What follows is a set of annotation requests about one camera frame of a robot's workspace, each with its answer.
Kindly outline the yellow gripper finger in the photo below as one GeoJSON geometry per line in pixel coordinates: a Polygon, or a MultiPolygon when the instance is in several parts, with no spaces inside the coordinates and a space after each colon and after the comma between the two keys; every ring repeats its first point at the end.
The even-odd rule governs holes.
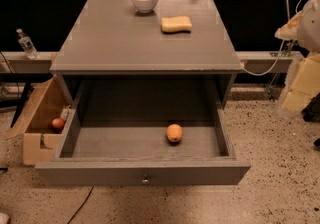
{"type": "Polygon", "coordinates": [[[278,102],[278,113],[284,118],[300,114],[320,93],[320,53],[310,53],[294,60],[288,69],[285,88],[278,102]]]}
{"type": "Polygon", "coordinates": [[[296,13],[286,24],[278,28],[274,36],[281,40],[295,40],[299,39],[299,27],[302,12],[296,13]]]}

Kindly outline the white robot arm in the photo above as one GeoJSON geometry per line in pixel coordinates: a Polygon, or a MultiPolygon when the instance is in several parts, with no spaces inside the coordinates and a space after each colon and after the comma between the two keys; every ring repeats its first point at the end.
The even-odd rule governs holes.
{"type": "Polygon", "coordinates": [[[309,0],[275,32],[275,37],[295,40],[309,52],[289,66],[279,98],[279,113],[290,117],[301,113],[320,94],[320,0],[309,0]]]}

